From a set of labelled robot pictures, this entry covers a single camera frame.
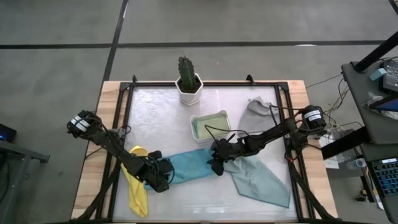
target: potted cactus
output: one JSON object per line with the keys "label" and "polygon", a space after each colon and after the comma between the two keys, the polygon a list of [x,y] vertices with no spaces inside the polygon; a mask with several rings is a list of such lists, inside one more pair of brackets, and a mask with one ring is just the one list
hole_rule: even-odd
{"label": "potted cactus", "polygon": [[180,101],[188,106],[198,103],[203,83],[199,75],[193,71],[193,65],[189,58],[184,56],[178,59],[178,71],[180,78],[175,81],[175,86],[180,92]]}

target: plastic container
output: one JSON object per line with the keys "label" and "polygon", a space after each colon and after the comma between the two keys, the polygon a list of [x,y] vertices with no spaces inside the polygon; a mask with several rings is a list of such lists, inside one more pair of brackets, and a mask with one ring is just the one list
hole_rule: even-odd
{"label": "plastic container", "polygon": [[355,169],[366,167],[366,161],[363,158],[355,159],[353,161],[347,162],[346,166],[347,166],[347,168],[349,168],[351,170],[355,170]]}
{"label": "plastic container", "polygon": [[[220,110],[219,112],[215,113],[215,114],[209,114],[209,115],[204,115],[204,116],[196,116],[196,115],[192,115],[190,118],[190,123],[191,123],[191,131],[192,131],[192,137],[194,138],[194,140],[197,143],[203,143],[203,142],[207,142],[207,141],[211,141],[213,140],[213,138],[210,136],[208,138],[199,138],[197,136],[197,129],[196,129],[196,123],[197,121],[205,121],[208,119],[212,119],[212,118],[217,118],[217,117],[225,117],[226,118],[226,122],[228,125],[228,130],[231,130],[231,124],[229,123],[229,119],[228,119],[228,114],[225,110]],[[228,133],[225,134],[214,134],[215,138],[217,139],[221,139],[225,136],[227,136]]]}

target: yellow cloth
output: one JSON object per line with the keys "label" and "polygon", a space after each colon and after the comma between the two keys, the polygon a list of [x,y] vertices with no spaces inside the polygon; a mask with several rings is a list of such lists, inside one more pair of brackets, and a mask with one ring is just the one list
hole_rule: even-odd
{"label": "yellow cloth", "polygon": [[[130,153],[134,153],[137,156],[148,156],[148,152],[140,146],[131,149]],[[144,189],[144,184],[130,175],[123,164],[121,167],[129,182],[130,208],[141,218],[146,217],[148,215],[148,198],[147,191]]]}

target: white hexagonal pot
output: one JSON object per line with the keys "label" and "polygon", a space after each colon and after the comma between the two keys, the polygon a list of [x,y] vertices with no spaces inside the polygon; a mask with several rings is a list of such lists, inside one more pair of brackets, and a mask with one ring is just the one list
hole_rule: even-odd
{"label": "white hexagonal pot", "polygon": [[203,82],[201,81],[199,75],[195,73],[195,76],[199,79],[200,82],[200,87],[196,93],[184,93],[180,90],[180,87],[178,87],[178,82],[180,81],[181,77],[178,78],[177,81],[175,81],[175,86],[177,87],[178,92],[180,93],[180,101],[188,106],[194,105],[195,103],[199,103],[201,90],[203,89]]}

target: gray sock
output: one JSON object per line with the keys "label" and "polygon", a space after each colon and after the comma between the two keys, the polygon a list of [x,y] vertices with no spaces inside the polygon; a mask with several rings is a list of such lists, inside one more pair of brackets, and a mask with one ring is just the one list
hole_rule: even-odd
{"label": "gray sock", "polygon": [[[252,99],[246,110],[243,112],[239,122],[239,129],[252,134],[261,133],[274,127],[275,123],[269,110],[270,105],[272,105],[272,103],[264,102],[260,96]],[[276,117],[279,114],[278,108],[271,109]],[[244,136],[245,133],[239,132],[239,135]]]}

